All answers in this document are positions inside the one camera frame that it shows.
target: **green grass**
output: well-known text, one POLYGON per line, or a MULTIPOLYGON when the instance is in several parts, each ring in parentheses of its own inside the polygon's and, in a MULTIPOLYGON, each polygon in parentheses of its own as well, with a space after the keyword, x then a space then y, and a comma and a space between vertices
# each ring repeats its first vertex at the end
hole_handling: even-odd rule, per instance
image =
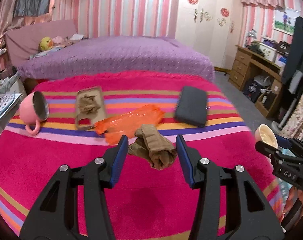
POLYGON ((286 26, 286 29, 285 29, 284 23, 278 22, 278 21, 275 21, 275 28, 280 29, 280 30, 284 30, 284 31, 292 33, 292 34, 295 30, 295 28, 293 26, 290 26, 290 28, 289 28, 288 25, 286 26))

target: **silver bolt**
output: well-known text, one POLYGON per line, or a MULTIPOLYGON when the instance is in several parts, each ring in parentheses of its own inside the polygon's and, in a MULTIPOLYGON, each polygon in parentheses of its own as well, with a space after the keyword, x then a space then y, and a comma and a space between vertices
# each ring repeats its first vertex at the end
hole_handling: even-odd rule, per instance
POLYGON ((207 165, 210 161, 209 161, 209 159, 207 159, 207 158, 201 158, 201 159, 200 159, 200 162, 201 162, 202 164, 207 165))
POLYGON ((95 163, 96 164, 102 164, 104 162, 104 159, 103 158, 96 158, 95 159, 95 163))
POLYGON ((60 171, 67 171, 68 170, 68 166, 67 165, 62 165, 59 167, 60 171))
POLYGON ((243 172, 244 170, 245 170, 245 168, 243 166, 241 166, 241 165, 236 166, 236 171, 243 172))

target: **wooden desk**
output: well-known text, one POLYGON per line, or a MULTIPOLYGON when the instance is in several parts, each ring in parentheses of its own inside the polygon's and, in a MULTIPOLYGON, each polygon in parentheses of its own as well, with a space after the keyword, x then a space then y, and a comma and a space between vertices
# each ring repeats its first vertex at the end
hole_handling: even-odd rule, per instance
POLYGON ((240 46, 237 47, 238 50, 236 58, 228 81, 238 90, 243 91, 245 83, 248 79, 253 79, 257 75, 264 74, 264 72, 266 72, 265 75, 267 74, 274 78, 274 82, 272 82, 272 89, 275 87, 278 88, 276 91, 273 91, 276 93, 276 97, 270 109, 266 109, 261 103, 264 95, 261 95, 255 104, 255 107, 264 117, 273 116, 278 110, 283 90, 281 76, 278 74, 280 67, 249 49, 245 49, 240 46))

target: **red sticker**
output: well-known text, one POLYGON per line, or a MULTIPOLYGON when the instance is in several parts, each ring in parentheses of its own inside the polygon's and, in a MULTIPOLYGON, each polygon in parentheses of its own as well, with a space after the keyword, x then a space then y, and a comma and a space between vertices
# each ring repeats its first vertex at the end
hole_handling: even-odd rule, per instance
POLYGON ((195 4, 197 4, 197 3, 198 3, 198 0, 188 0, 188 2, 189 2, 190 4, 195 5, 195 4))
POLYGON ((226 8, 221 8, 220 13, 225 18, 229 16, 229 10, 227 10, 226 8))

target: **headboard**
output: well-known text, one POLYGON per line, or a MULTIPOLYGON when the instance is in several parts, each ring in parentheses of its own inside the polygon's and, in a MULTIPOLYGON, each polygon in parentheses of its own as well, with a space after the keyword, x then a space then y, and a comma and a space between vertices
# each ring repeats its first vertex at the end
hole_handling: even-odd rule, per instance
POLYGON ((13 66, 19 66, 38 53, 42 38, 61 36, 70 38, 76 31, 72 20, 52 21, 28 25, 19 29, 7 31, 5 41, 10 61, 13 66))

